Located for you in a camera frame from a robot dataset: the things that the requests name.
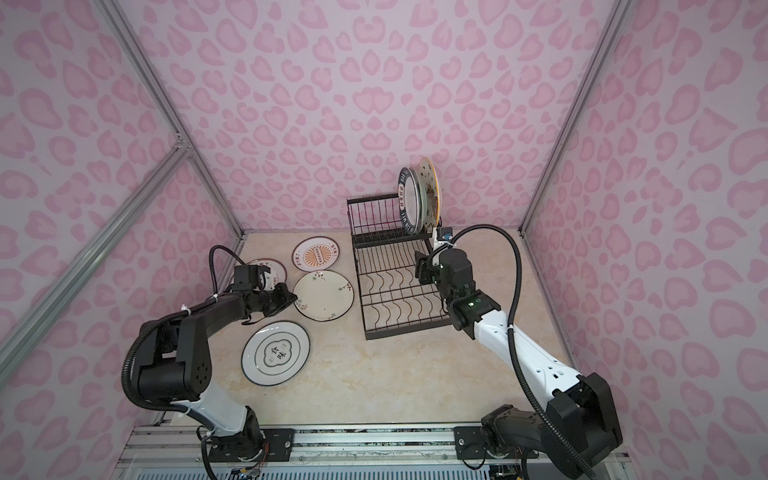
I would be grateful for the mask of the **large orange sunburst plate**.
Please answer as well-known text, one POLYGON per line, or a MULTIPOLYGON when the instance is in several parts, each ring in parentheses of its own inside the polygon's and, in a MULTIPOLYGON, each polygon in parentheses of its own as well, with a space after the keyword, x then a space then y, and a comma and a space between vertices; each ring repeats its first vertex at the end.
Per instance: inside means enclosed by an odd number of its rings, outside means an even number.
POLYGON ((280 261, 278 261, 276 259, 273 259, 273 258, 257 258, 257 259, 253 259, 253 260, 249 261, 248 264, 249 265, 257 265, 257 266, 268 267, 273 272, 277 272, 278 270, 283 270, 283 271, 285 271, 285 280, 284 280, 284 282, 287 280, 287 269, 286 269, 286 267, 284 266, 283 263, 281 263, 280 261))

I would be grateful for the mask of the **cream plum blossom plate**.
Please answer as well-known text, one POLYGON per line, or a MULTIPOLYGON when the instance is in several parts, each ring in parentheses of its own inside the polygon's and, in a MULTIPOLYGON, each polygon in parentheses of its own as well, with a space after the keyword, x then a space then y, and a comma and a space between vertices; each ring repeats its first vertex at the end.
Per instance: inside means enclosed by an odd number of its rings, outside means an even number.
POLYGON ((329 322, 345 315, 353 306, 354 289, 343 275, 320 270, 307 273, 294 287, 298 312, 317 322, 329 322))

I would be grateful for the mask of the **mint green flower plate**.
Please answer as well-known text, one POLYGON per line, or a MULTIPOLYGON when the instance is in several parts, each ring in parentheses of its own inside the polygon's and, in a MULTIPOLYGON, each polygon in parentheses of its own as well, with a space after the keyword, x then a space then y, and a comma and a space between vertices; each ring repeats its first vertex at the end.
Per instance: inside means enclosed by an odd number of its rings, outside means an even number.
POLYGON ((416 172, 415 177, 416 177, 416 182, 418 186, 419 201, 420 201, 420 232, 426 233, 427 222, 428 222, 428 197, 427 197, 426 184, 420 173, 416 172))

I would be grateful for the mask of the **white star cat plate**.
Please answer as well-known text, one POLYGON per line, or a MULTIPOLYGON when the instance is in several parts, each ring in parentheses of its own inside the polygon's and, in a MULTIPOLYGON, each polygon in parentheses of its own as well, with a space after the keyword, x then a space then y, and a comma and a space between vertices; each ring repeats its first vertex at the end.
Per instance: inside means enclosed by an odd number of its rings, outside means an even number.
POLYGON ((439 180, 433 163, 426 157, 421 160, 418 173, 423 187, 424 207, 426 208, 424 228, 431 232, 438 226, 441 217, 442 195, 439 180))

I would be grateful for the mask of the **white plate dark green rim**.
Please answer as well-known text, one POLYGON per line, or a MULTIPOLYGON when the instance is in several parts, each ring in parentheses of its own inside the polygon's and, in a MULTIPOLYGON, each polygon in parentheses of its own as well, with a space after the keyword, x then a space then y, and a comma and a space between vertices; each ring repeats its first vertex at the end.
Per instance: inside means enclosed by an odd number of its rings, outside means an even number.
POLYGON ((418 179, 410 167, 400 170, 397 193, 400 220, 405 232, 418 234, 422 219, 421 193, 418 179))

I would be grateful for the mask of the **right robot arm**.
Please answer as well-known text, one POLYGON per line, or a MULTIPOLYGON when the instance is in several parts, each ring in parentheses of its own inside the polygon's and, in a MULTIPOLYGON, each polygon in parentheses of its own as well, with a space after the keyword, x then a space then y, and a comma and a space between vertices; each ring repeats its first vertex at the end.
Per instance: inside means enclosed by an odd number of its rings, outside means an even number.
POLYGON ((512 369, 530 403, 527 410, 506 404, 485 415, 480 440, 468 446, 468 455, 517 456, 525 474, 528 456, 543 453, 568 478, 595 474, 597 465, 623 442, 607 381, 563 364, 516 327, 500 304, 477 288, 464 251, 418 253, 414 276, 420 284, 437 288, 456 330, 512 369))

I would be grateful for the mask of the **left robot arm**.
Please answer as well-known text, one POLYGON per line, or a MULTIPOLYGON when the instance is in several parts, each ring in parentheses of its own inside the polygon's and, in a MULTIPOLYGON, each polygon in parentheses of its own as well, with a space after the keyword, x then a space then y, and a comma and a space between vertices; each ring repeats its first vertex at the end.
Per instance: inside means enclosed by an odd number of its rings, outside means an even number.
POLYGON ((296 300, 268 268, 236 266, 224 292, 140 327, 121 367, 124 394, 139 408, 182 413, 198 422, 206 430, 201 446, 207 451, 229 459, 265 459, 268 443, 253 409, 215 385, 209 338, 254 313, 273 317, 296 300))

